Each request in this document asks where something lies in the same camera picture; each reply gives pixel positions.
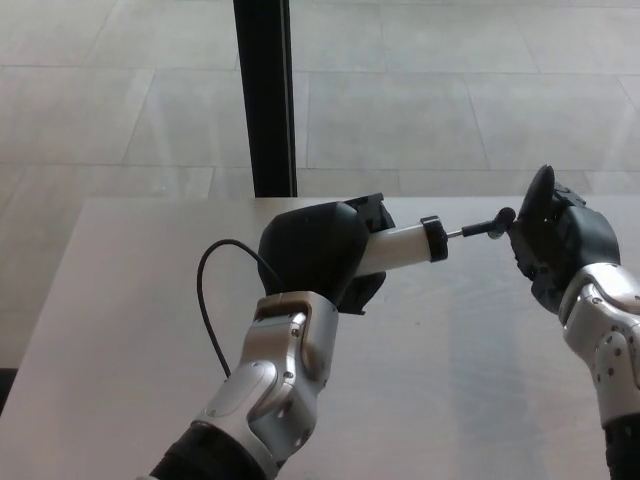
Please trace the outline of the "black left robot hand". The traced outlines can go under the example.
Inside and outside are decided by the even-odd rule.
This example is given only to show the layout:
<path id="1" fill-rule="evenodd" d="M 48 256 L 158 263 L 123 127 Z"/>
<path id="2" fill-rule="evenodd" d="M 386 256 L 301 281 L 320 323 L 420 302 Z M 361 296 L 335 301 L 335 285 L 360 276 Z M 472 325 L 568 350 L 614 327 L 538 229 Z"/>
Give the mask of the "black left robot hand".
<path id="1" fill-rule="evenodd" d="M 384 273 L 357 272 L 371 236 L 395 226 L 383 200 L 376 193 L 274 217 L 258 250 L 266 294 L 310 291 L 341 313 L 362 315 L 386 279 Z"/>

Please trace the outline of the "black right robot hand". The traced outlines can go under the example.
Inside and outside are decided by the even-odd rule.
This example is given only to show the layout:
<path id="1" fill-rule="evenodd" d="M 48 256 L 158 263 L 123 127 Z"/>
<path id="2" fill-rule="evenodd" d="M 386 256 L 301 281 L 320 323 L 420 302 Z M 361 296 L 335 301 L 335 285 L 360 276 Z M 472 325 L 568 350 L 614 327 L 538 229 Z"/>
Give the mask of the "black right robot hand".
<path id="1" fill-rule="evenodd" d="M 615 297 L 621 265 L 616 234 L 604 215 L 556 181 L 551 166 L 534 175 L 507 233 L 533 297 L 561 324 L 567 323 L 584 286 L 594 284 L 605 298 Z"/>

